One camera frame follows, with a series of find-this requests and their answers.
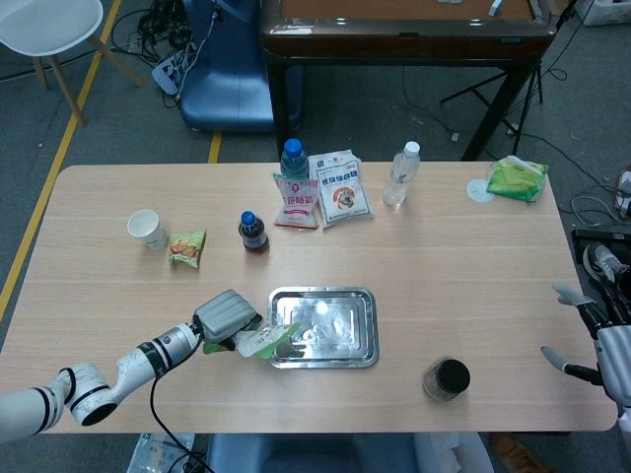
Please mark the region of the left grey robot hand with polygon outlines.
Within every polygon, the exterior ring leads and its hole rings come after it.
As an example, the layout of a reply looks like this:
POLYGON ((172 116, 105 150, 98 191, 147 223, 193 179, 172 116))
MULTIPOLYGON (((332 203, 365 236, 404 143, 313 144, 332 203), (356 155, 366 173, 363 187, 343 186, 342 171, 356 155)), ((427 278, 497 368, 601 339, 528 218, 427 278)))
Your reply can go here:
POLYGON ((193 313, 192 323, 203 338, 203 353, 236 349, 237 335, 257 329, 262 316, 235 290, 226 290, 193 313))

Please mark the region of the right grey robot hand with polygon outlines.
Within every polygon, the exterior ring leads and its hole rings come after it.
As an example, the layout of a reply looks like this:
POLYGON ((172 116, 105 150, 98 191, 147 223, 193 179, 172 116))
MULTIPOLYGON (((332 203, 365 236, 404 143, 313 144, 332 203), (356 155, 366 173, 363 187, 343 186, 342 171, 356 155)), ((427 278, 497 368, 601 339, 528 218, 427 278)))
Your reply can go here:
POLYGON ((555 350, 542 346, 544 358, 557 370, 602 386, 607 396, 622 408, 630 407, 630 320, 610 318, 597 303, 567 285, 554 284, 560 304, 571 305, 578 312, 594 343, 597 368, 572 364, 555 350))

